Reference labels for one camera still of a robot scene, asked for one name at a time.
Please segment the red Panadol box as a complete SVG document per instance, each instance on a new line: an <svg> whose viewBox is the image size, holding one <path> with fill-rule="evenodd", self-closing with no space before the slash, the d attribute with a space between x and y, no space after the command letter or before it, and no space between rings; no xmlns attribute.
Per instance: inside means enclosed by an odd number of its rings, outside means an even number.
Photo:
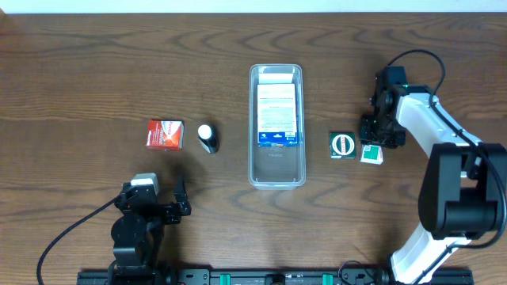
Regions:
<svg viewBox="0 0 507 285"><path fill-rule="evenodd" d="M149 120L146 147L152 150L181 150L184 129L180 120Z"/></svg>

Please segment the green square box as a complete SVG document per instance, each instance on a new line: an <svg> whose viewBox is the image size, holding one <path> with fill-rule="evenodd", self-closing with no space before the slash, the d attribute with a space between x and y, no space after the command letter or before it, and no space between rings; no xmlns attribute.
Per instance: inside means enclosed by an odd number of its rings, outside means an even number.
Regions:
<svg viewBox="0 0 507 285"><path fill-rule="evenodd" d="M352 132L330 132L330 158L356 158L355 135Z"/></svg>

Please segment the black mounting rail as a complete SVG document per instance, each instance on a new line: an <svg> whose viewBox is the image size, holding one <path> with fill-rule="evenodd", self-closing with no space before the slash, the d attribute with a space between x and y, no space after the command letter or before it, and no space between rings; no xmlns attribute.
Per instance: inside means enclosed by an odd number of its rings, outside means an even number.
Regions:
<svg viewBox="0 0 507 285"><path fill-rule="evenodd" d="M180 284L180 285L338 285L338 284L392 284L386 272L375 269L344 268L340 271L214 271L207 269L185 269L171 274L166 279L154 277L123 276L119 272L109 275L106 271L79 272L78 285L100 284Z"/></svg>

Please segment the clear plastic container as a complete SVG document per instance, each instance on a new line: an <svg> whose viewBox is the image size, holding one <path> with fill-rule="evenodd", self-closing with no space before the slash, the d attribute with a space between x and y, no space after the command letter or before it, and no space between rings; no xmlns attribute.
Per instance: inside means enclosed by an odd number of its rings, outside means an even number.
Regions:
<svg viewBox="0 0 507 285"><path fill-rule="evenodd" d="M263 84L295 85L296 145L258 145L257 86ZM294 190L306 181L303 71L297 64L266 63L250 68L248 165L249 181L258 190Z"/></svg>

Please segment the blue medicine box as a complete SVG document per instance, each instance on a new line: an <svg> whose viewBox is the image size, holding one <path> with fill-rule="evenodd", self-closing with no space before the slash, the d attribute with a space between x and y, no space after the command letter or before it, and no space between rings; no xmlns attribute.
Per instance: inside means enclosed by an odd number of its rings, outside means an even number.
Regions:
<svg viewBox="0 0 507 285"><path fill-rule="evenodd" d="M257 138L259 146L297 144L294 84L257 86Z"/></svg>

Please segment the white green medicine box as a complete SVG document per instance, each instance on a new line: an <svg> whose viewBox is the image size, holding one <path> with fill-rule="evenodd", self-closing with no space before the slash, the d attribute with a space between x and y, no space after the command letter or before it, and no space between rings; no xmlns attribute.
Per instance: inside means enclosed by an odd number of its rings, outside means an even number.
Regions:
<svg viewBox="0 0 507 285"><path fill-rule="evenodd" d="M363 145L360 162L382 165L383 164L383 151L380 146Z"/></svg>

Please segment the dark bottle white cap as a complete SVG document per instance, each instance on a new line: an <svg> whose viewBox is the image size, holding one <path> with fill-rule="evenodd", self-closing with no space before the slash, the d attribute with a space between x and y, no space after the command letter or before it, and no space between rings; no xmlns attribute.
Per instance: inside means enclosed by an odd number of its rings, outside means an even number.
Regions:
<svg viewBox="0 0 507 285"><path fill-rule="evenodd" d="M219 141L215 131L208 124L202 124L198 128L198 139L201 146L209 153L215 154L219 150Z"/></svg>

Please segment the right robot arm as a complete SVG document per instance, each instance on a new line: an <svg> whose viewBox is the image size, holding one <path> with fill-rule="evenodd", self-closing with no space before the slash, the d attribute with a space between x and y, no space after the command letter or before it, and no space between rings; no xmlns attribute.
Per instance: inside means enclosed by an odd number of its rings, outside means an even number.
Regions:
<svg viewBox="0 0 507 285"><path fill-rule="evenodd" d="M434 90L411 85L401 66L375 76L374 108L360 123L362 160L395 149L410 133L429 161L417 202L419 224L391 254L377 284L461 284L470 273L440 273L458 249L484 249L506 228L506 149L465 131L442 108Z"/></svg>

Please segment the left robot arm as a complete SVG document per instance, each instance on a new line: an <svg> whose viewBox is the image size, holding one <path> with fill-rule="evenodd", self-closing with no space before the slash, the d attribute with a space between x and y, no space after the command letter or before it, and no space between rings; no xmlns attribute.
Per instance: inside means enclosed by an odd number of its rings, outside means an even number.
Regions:
<svg viewBox="0 0 507 285"><path fill-rule="evenodd" d="M173 191L175 200L158 201L159 185L155 173L141 173L122 185L114 202L123 216L112 226L113 255L117 273L115 281L124 283L170 284L176 278L158 262L158 251L166 225L178 224L191 215L183 177L178 177Z"/></svg>

